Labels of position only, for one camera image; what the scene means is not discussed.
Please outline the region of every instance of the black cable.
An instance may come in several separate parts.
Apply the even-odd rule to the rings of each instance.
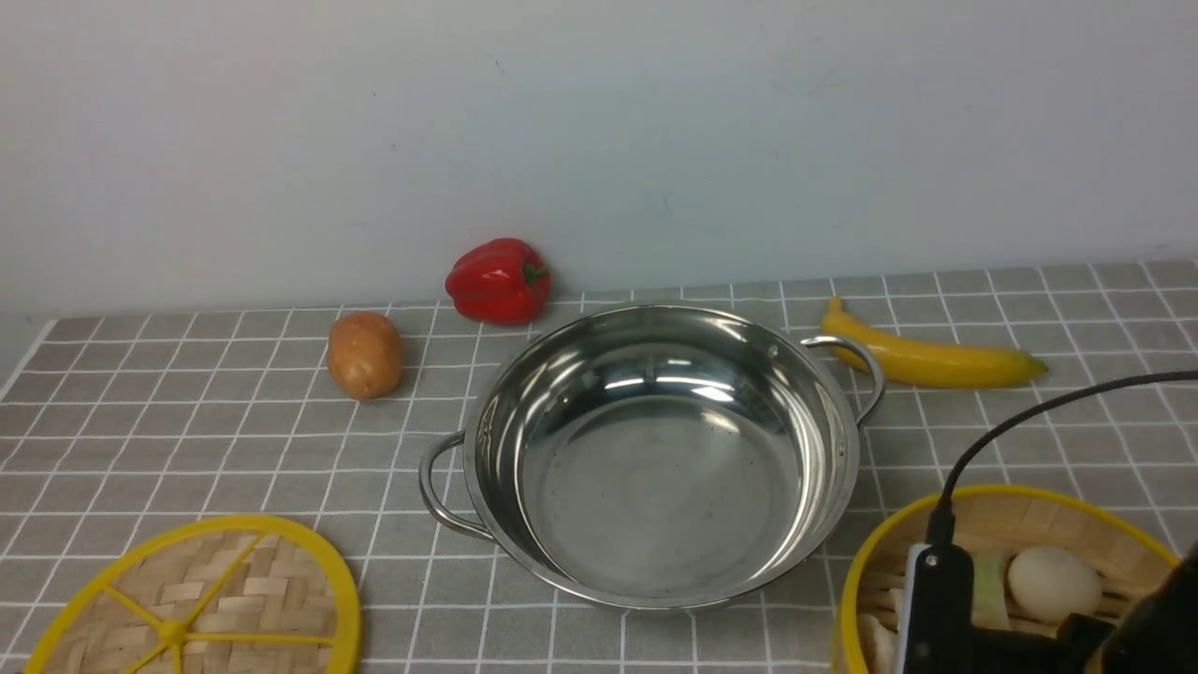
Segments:
[[[1065,394],[1064,396],[1058,396],[1033,406],[987,431],[985,436],[979,438],[976,443],[970,445],[969,449],[961,455],[961,459],[958,459],[957,463],[954,464],[952,470],[949,472],[949,476],[945,478],[944,491],[940,492],[940,500],[937,502],[936,508],[932,510],[932,515],[927,522],[926,542],[932,545],[952,544],[952,529],[956,522],[956,518],[952,516],[952,491],[956,488],[957,480],[961,479],[961,473],[967,466],[969,466],[969,462],[981,454],[981,451],[986,449],[986,445],[993,442],[994,438],[998,438],[1003,433],[1006,433],[1011,429],[1015,429],[1033,417],[1067,406],[1075,401],[1081,401],[1082,399],[1089,399],[1090,396],[1115,391],[1118,389],[1143,387],[1145,384],[1163,384],[1167,382],[1198,382],[1198,370],[1179,370],[1175,372],[1162,372],[1158,375],[1137,375],[1135,377],[1125,377],[1123,379],[1095,384],[1094,387],[1079,389],[1077,391]]]

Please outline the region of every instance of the stainless steel pot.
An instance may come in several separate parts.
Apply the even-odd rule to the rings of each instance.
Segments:
[[[810,555],[843,514],[858,426],[885,390],[840,336],[799,347],[740,316],[623,304],[543,336],[500,370],[465,433],[420,462],[442,524],[498,544],[539,578],[621,609],[726,603]],[[858,419],[809,348],[869,364]],[[480,523],[450,512],[432,463],[465,444]]]

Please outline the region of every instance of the pepper stem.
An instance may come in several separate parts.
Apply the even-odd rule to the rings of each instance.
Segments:
[[[537,266],[532,262],[525,265],[525,283],[532,285],[541,275],[549,275],[547,266]]]

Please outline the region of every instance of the potato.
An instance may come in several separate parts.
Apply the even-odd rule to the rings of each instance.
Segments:
[[[394,391],[404,375],[404,347],[391,318],[371,311],[337,318],[328,330],[328,374],[357,401]]]

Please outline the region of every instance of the bamboo steamer lid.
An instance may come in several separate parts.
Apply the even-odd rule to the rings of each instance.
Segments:
[[[343,674],[362,615],[345,560],[271,516],[205,520],[113,563],[54,620],[26,672]]]

